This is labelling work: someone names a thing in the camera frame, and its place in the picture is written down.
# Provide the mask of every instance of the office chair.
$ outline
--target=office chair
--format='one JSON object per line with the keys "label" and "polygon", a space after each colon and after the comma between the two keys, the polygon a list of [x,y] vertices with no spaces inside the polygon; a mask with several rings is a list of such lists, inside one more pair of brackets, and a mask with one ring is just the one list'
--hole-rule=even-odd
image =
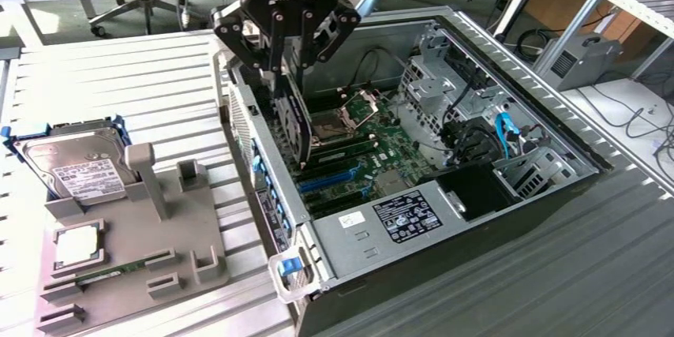
{"label": "office chair", "polygon": [[[186,0],[179,0],[181,5],[183,6],[186,3]],[[89,24],[93,27],[91,31],[93,34],[98,37],[105,37],[106,36],[106,28],[99,25],[105,21],[111,20],[114,17],[138,9],[143,8],[143,12],[146,13],[146,34],[151,35],[153,34],[153,23],[150,17],[154,15],[154,8],[161,8],[165,9],[174,14],[178,12],[178,6],[175,6],[171,3],[165,2],[163,0],[131,0],[127,2],[127,0],[117,0],[118,7],[113,8],[110,11],[106,13],[98,15],[93,19],[90,19]],[[189,11],[190,16],[194,20],[198,20],[202,23],[202,28],[207,28],[209,24],[209,19],[203,15],[201,15],[197,12]]]}

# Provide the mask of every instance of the perforated metal table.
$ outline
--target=perforated metal table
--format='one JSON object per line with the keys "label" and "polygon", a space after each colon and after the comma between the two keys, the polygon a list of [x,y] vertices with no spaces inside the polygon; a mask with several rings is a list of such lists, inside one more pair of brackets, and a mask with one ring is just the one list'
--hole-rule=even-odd
{"label": "perforated metal table", "polygon": [[[230,283],[86,334],[294,335],[222,132],[209,38],[209,33],[178,33],[39,47],[0,64],[9,75],[5,125],[27,118],[59,123],[118,113],[133,141],[154,143],[155,170],[189,157],[209,168]],[[42,206],[45,187],[6,152],[0,174],[0,335],[18,337],[33,335],[39,236],[53,221]]]}

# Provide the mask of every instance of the barcode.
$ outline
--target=barcode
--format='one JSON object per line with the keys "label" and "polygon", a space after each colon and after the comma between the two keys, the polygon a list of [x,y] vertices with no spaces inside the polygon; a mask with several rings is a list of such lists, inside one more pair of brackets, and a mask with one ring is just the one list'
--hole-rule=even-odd
{"label": "barcode", "polygon": [[102,190],[102,193],[103,193],[103,194],[107,194],[107,193],[119,193],[122,190],[123,190],[123,188],[122,188],[122,187],[114,187],[114,188],[111,188],[111,189],[105,189],[105,190]]}

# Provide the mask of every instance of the motherboard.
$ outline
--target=motherboard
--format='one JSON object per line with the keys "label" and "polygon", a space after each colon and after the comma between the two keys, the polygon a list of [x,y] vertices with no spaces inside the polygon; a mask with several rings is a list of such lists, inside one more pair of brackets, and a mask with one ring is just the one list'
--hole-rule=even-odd
{"label": "motherboard", "polygon": [[377,90],[346,94],[338,108],[312,114],[313,155],[293,158],[281,122],[268,120],[308,210],[320,219],[417,185],[437,168]]}

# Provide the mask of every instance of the power supply label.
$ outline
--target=power supply label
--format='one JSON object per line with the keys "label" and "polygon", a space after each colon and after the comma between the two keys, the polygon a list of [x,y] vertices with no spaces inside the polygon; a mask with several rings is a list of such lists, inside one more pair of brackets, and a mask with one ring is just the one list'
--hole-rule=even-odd
{"label": "power supply label", "polygon": [[54,173],[75,200],[125,191],[125,183],[111,159],[57,167]]}
{"label": "power supply label", "polygon": [[406,193],[373,208],[392,240],[398,244],[442,227],[442,221],[420,191]]}

